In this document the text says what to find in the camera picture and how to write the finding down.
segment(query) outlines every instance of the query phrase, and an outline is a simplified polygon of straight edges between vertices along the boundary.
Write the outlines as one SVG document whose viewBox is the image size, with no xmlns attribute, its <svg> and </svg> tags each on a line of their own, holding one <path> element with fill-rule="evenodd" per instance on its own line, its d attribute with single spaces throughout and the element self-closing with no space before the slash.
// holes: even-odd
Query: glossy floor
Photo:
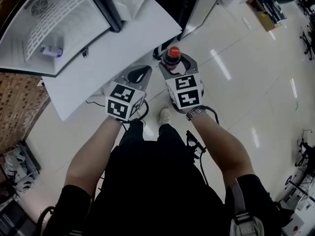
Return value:
<svg viewBox="0 0 315 236">
<path fill-rule="evenodd" d="M 246 4 L 232 9 L 216 5 L 203 26 L 174 44 L 197 61 L 206 88 L 204 104 L 214 108 L 221 125 L 245 145 L 274 199 L 295 170 L 302 128 L 315 125 L 314 64 L 299 39 L 307 19 L 295 3 L 282 7 L 288 19 L 266 32 Z M 187 130 L 200 138 L 185 116 L 172 109 L 156 61 L 150 55 L 143 60 L 153 67 L 145 138 L 156 139 L 157 115 L 164 106 L 171 109 L 172 125 L 183 139 Z M 104 103 L 103 98 L 94 100 Z M 44 111 L 27 139 L 43 168 L 34 188 L 23 195 L 23 206 L 33 217 L 56 203 L 70 160 L 105 118 L 104 109 L 95 104 L 82 104 L 64 122 L 52 104 Z M 209 184 L 224 199 L 221 173 L 209 155 L 203 166 Z"/>
</svg>

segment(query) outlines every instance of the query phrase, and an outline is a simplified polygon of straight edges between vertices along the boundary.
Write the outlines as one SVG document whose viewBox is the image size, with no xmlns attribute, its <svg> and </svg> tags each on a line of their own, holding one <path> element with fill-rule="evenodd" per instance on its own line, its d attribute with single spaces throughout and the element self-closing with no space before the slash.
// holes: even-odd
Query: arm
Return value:
<svg viewBox="0 0 315 236">
<path fill-rule="evenodd" d="M 236 178 L 254 174 L 242 143 L 214 122 L 205 112 L 191 120 L 211 157 L 222 171 L 226 187 Z"/>
<path fill-rule="evenodd" d="M 64 185 L 75 185 L 91 197 L 102 176 L 122 124 L 109 116 L 72 159 Z"/>
</svg>

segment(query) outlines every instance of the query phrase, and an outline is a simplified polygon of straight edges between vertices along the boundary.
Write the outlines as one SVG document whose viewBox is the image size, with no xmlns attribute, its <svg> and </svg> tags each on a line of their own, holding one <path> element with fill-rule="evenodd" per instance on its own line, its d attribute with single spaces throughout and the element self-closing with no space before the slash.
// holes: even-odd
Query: ventilation fan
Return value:
<svg viewBox="0 0 315 236">
<path fill-rule="evenodd" d="M 31 7 L 31 13 L 34 16 L 40 15 L 43 12 L 45 12 L 45 10 L 48 7 L 48 1 L 47 0 L 37 0 L 33 6 Z"/>
</svg>

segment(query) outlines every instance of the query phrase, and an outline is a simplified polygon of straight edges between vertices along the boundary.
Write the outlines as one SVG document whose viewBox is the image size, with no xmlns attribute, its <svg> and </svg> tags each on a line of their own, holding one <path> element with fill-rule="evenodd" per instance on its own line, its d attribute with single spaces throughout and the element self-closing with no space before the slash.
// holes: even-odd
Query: small bottle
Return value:
<svg viewBox="0 0 315 236">
<path fill-rule="evenodd" d="M 164 66 L 173 71 L 179 62 L 181 61 L 181 52 L 178 47 L 173 46 L 170 49 L 166 49 L 162 56 L 162 63 Z"/>
<path fill-rule="evenodd" d="M 42 44 L 40 52 L 44 55 L 48 55 L 54 58 L 60 58 L 63 54 L 63 49 L 51 45 Z"/>
</svg>

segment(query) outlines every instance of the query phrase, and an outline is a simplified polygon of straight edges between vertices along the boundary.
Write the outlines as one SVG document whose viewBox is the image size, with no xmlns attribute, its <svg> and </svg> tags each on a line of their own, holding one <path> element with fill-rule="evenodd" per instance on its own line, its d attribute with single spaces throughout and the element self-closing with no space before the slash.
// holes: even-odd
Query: silver watch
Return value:
<svg viewBox="0 0 315 236">
<path fill-rule="evenodd" d="M 194 107 L 192 110 L 190 110 L 187 114 L 186 114 L 186 118 L 187 120 L 191 121 L 196 115 L 202 113 L 206 111 L 206 109 L 204 108 L 204 106 L 197 106 Z"/>
</svg>

